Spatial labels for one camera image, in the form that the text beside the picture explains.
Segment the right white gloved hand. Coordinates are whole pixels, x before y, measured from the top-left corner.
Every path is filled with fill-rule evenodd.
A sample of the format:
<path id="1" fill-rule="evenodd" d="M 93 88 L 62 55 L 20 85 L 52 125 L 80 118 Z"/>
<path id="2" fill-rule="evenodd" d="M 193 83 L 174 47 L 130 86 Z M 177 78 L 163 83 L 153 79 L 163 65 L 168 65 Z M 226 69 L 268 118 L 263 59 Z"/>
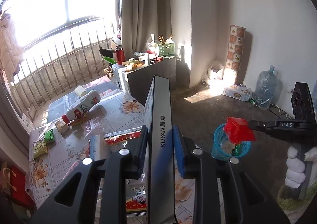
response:
<path id="1" fill-rule="evenodd" d="M 287 172 L 285 178 L 285 185 L 297 189 L 305 181 L 305 164 L 297 158 L 298 150 L 290 146 L 287 151 Z M 316 183 L 316 147 L 311 148 L 305 153 L 304 160 L 312 162 L 312 169 L 310 172 L 308 187 Z"/>

